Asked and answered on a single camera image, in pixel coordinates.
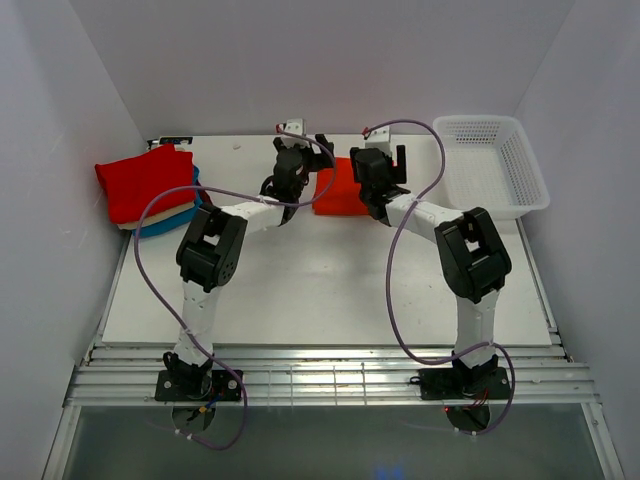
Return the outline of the orange t-shirt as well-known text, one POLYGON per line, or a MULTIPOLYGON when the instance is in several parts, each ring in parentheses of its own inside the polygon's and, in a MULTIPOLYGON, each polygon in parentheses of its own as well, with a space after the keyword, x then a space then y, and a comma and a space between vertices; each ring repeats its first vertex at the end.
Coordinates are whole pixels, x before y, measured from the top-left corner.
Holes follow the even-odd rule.
POLYGON ((360 185, 355 182, 348 157, 336 158, 337 173, 329 190, 312 205, 319 216, 367 216, 367 207, 359 198, 360 185))

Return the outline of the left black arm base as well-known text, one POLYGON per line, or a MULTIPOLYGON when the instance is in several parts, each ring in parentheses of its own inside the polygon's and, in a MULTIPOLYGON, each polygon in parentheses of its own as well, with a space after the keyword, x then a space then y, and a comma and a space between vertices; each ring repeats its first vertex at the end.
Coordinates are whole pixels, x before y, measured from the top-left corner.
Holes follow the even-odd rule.
POLYGON ((208 359, 201 366, 187 364, 173 352, 162 357, 164 369, 157 377, 154 399, 159 402, 240 401, 243 397, 241 370, 231 374, 225 369, 214 369, 208 359))

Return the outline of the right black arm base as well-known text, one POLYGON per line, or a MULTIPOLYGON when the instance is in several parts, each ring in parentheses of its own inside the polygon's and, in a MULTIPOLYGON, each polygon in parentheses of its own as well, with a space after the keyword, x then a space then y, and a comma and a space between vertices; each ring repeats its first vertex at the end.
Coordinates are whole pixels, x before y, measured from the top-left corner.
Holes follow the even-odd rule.
POLYGON ((507 400, 513 391, 496 354, 473 368, 454 360, 450 368, 420 369, 409 384, 419 387, 422 400, 507 400))

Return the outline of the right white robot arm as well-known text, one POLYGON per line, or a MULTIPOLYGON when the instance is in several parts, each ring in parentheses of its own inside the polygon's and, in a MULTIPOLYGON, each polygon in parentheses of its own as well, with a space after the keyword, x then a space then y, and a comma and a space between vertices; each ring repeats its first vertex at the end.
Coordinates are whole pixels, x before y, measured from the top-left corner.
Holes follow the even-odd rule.
POLYGON ((374 147, 350 149, 354 181, 369 215, 395 230, 386 260, 385 303, 396 341, 414 361, 428 366, 449 363, 454 390, 474 397, 498 375, 494 343, 495 309, 512 262, 489 212, 444 208, 402 187, 406 182, 406 154, 397 148, 398 160, 374 147), (452 354, 444 360, 414 355, 404 342, 393 310, 391 275, 400 235, 409 231, 433 243, 442 275, 455 295, 457 334, 452 354))

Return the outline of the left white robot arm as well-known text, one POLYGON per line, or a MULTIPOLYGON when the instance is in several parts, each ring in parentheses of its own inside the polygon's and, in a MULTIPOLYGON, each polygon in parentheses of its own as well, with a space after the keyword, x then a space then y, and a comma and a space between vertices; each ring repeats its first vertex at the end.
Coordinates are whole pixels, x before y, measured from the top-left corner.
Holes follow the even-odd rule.
POLYGON ((276 163, 260 189, 267 204, 249 201, 224 208, 203 204, 187 228, 176 254, 185 327, 163 362, 172 384, 190 399, 201 399, 211 390, 214 317, 222 287, 238 267, 245 237, 288 223, 298 210, 309 175, 335 164, 334 145, 323 134, 317 134, 315 141, 321 146, 318 153, 297 138, 274 139, 276 163))

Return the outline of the white plastic basket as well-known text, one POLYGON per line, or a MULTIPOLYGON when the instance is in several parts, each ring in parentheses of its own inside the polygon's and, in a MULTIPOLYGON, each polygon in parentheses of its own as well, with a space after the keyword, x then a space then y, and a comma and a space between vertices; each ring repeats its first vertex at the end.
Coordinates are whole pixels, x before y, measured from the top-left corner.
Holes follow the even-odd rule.
POLYGON ((494 220, 515 220, 549 206, 537 158, 516 118, 442 116, 433 128, 445 147, 443 189, 451 207, 482 207, 494 220))

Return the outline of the folded maroon t-shirt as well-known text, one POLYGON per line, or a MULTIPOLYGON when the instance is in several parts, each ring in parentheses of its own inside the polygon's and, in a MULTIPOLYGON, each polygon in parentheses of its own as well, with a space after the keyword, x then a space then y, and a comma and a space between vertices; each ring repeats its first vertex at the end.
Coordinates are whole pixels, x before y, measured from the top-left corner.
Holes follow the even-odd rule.
POLYGON ((196 185, 199 187, 198 197, 199 197, 200 202, 203 203, 203 204, 212 205, 213 202, 211 200, 211 197, 209 196, 209 194, 207 193, 206 190, 202 189, 201 183, 199 181, 197 181, 196 185))

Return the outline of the blue label sticker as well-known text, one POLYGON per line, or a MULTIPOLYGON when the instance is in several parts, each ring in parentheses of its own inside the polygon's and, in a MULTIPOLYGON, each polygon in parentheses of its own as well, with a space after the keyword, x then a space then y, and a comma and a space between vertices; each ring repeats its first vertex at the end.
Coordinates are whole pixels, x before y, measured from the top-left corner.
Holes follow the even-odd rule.
POLYGON ((188 146, 193 142, 192 136, 163 136, 147 141, 149 149, 159 147, 161 145, 170 144, 174 146, 188 146))

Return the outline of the folded red t-shirt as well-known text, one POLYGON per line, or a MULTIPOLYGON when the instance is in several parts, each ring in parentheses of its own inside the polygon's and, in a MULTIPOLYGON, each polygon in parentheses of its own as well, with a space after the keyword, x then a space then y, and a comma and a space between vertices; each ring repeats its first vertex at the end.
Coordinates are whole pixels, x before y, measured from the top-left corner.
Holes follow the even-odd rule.
POLYGON ((194 183, 191 152, 171 144, 142 155, 94 166, 107 198, 109 220, 116 225, 137 222, 147 205, 159 194, 194 183))

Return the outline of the folded beige t-shirt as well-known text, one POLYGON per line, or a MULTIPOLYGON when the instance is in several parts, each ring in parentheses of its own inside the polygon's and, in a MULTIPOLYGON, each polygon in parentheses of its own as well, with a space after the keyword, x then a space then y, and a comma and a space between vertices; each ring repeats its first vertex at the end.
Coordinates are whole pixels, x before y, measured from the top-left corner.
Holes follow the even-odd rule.
MULTIPOLYGON (((169 218, 171 218, 173 216, 176 216, 178 214, 181 214, 181 213, 184 213, 184 212, 190 210, 194 206, 195 206, 194 202, 185 203, 185 204, 170 208, 168 210, 165 210, 163 212, 147 216, 142 222, 142 227, 147 227, 149 225, 154 225, 154 224, 157 224, 157 223, 162 222, 164 220, 167 220, 167 219, 169 219, 169 218)), ((132 221, 132 222, 118 224, 117 227, 120 230, 135 230, 137 228, 137 225, 138 225, 138 220, 132 221)))

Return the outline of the aluminium rail frame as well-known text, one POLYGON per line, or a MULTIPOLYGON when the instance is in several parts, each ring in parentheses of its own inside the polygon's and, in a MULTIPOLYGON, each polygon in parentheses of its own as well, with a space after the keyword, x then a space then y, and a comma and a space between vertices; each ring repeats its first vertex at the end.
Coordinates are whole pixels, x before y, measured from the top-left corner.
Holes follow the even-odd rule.
MULTIPOLYGON (((163 365, 159 348, 95 347, 72 374, 73 406, 143 406, 153 402, 163 365)), ((599 393, 584 363, 559 344, 511 347, 518 404, 595 403, 599 393)), ((222 348, 218 357, 244 373, 253 407, 417 405, 410 378, 420 369, 397 347, 222 348)))

